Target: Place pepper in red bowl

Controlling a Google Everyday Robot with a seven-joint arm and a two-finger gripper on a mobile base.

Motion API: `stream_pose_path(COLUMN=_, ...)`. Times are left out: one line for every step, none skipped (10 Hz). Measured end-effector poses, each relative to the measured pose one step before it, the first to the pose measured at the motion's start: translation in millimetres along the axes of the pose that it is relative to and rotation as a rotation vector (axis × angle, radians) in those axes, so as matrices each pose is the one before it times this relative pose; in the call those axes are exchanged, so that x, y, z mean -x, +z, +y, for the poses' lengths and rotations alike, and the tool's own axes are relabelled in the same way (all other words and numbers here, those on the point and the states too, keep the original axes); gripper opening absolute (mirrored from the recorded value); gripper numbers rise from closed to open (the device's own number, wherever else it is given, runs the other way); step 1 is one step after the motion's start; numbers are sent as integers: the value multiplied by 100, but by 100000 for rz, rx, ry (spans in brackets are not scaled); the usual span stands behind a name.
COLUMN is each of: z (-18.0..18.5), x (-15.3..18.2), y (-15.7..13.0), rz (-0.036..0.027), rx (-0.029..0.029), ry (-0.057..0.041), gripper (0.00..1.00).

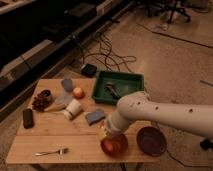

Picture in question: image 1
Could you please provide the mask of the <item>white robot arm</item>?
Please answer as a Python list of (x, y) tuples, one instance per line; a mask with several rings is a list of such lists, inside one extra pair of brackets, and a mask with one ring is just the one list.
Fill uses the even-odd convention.
[(157, 103), (144, 91), (119, 99), (116, 110), (104, 121), (106, 135), (121, 134), (138, 120), (158, 122), (213, 139), (213, 106)]

